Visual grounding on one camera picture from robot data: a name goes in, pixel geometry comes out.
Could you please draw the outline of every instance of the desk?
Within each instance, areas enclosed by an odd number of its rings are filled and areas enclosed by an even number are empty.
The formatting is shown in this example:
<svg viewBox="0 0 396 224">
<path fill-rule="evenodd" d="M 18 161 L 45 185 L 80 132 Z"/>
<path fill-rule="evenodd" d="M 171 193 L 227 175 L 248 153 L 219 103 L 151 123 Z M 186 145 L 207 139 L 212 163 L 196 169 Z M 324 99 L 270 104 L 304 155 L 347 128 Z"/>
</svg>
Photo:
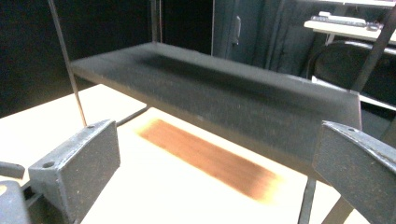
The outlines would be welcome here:
<svg viewBox="0 0 396 224">
<path fill-rule="evenodd" d="M 384 7 L 392 8 L 395 2 L 376 1 L 376 0 L 300 0 L 303 2 L 327 3 L 351 7 Z"/>
<path fill-rule="evenodd" d="M 380 31 L 368 31 L 366 28 L 362 27 L 339 25 L 321 21 L 306 21 L 304 23 L 304 27 L 311 28 L 314 32 L 323 34 L 340 35 L 369 41 L 376 41 L 381 33 Z M 396 34 L 393 34 L 389 43 L 396 44 Z"/>
<path fill-rule="evenodd" d="M 102 85 L 81 91 L 80 98 L 88 123 L 120 120 L 145 106 Z M 166 150 L 172 146 L 172 139 L 158 143 L 158 139 L 142 134 L 152 130 L 155 135 L 155 120 L 167 123 L 166 136 L 183 139 L 180 145 L 186 149 L 199 149 L 201 144 L 194 144 L 199 138 L 199 142 L 206 142 L 205 146 L 232 153 L 234 159 L 250 164 L 235 172 L 236 164 L 227 161 L 230 169 L 218 172 L 239 184 L 231 187 L 221 181 L 221 176 L 214 177 L 205 161 L 198 168 Z M 171 126 L 178 131 L 170 132 Z M 27 168 L 81 128 L 73 95 L 0 119 L 1 160 Z M 296 223 L 306 182 L 304 175 L 156 109 L 120 126 L 118 136 L 120 168 L 83 223 Z M 222 159 L 206 156 L 212 161 Z M 241 180 L 249 179 L 241 175 L 246 167 L 268 170 L 279 180 L 266 188 L 265 198 L 254 197 L 262 189 L 253 190 L 256 194 L 244 194 L 235 187 L 243 187 Z M 28 178 L 26 174 L 20 184 Z M 320 223 L 338 197 L 334 189 L 318 183 L 311 223 Z M 367 222 L 354 211 L 346 223 Z"/>
</svg>

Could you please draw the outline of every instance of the bolt hole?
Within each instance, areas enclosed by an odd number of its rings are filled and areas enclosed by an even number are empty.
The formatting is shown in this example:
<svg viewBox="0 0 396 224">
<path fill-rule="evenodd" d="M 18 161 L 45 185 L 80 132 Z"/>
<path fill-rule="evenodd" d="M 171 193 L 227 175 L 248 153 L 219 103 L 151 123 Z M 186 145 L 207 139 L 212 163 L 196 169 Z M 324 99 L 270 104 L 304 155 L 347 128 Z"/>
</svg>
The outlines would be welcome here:
<svg viewBox="0 0 396 224">
<path fill-rule="evenodd" d="M 53 162 L 53 161 L 46 162 L 43 164 L 43 168 L 50 168 L 54 164 L 55 164 L 55 162 Z"/>
</svg>

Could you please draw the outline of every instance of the black chair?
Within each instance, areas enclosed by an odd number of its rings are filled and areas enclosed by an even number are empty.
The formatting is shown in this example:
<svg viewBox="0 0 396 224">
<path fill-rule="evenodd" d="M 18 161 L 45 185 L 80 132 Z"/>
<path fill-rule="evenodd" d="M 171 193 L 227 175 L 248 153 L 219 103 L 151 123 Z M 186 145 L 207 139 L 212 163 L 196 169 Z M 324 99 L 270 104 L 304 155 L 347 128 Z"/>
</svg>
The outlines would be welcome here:
<svg viewBox="0 0 396 224">
<path fill-rule="evenodd" d="M 306 77 L 323 80 L 350 90 L 372 45 L 356 41 L 336 41 L 323 46 L 309 61 Z M 361 95 L 396 105 L 396 49 L 386 48 Z M 396 112 L 371 104 L 361 104 L 363 130 L 381 139 Z"/>
</svg>

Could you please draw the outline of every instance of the dark background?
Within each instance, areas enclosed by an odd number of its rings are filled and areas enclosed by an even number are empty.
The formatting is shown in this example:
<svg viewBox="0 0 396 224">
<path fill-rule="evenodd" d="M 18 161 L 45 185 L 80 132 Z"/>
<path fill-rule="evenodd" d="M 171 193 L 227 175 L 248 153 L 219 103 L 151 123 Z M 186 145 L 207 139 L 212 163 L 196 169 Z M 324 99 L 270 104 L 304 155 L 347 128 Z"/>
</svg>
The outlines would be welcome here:
<svg viewBox="0 0 396 224">
<path fill-rule="evenodd" d="M 149 0 L 56 0 L 71 61 L 150 41 Z M 212 1 L 163 1 L 165 43 L 210 54 Z M 78 89 L 91 83 L 78 79 Z M 45 0 L 0 4 L 0 118 L 72 93 Z"/>
<path fill-rule="evenodd" d="M 151 40 L 149 0 L 55 0 L 70 60 Z M 303 77 L 326 35 L 304 22 L 332 5 L 295 0 L 216 0 L 214 56 Z M 163 42 L 211 53 L 212 0 L 163 0 Z M 386 10 L 350 7 L 372 21 Z M 240 16 L 239 45 L 232 45 Z M 80 90 L 91 83 L 78 79 Z M 0 4 L 0 118 L 72 93 L 46 0 Z"/>
</svg>

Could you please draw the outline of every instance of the table surface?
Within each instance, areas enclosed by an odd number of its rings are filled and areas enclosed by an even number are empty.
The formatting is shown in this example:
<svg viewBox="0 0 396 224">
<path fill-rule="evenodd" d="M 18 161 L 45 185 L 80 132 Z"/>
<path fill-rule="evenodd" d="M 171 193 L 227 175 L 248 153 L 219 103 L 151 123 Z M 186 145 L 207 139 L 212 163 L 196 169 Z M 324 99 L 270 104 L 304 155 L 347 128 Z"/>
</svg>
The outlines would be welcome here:
<svg viewBox="0 0 396 224">
<path fill-rule="evenodd" d="M 395 2 L 381 1 L 381 0 L 299 0 L 305 2 L 328 3 L 345 6 L 358 7 L 394 7 Z"/>
<path fill-rule="evenodd" d="M 306 21 L 304 27 L 311 28 L 314 32 L 328 35 L 340 35 L 362 40 L 376 41 L 380 31 L 368 31 L 363 27 L 333 24 L 321 21 Z M 391 37 L 390 44 L 396 44 L 396 34 Z"/>
<path fill-rule="evenodd" d="M 121 120 L 145 106 L 102 85 L 80 98 L 88 123 Z M 1 160 L 27 168 L 81 128 L 73 95 L 2 118 Z M 118 136 L 120 168 L 83 223 L 297 222 L 305 175 L 156 109 L 120 126 Z M 26 172 L 19 183 L 28 179 Z M 338 197 L 318 183 L 311 223 Z M 346 223 L 367 221 L 354 211 Z"/>
</svg>

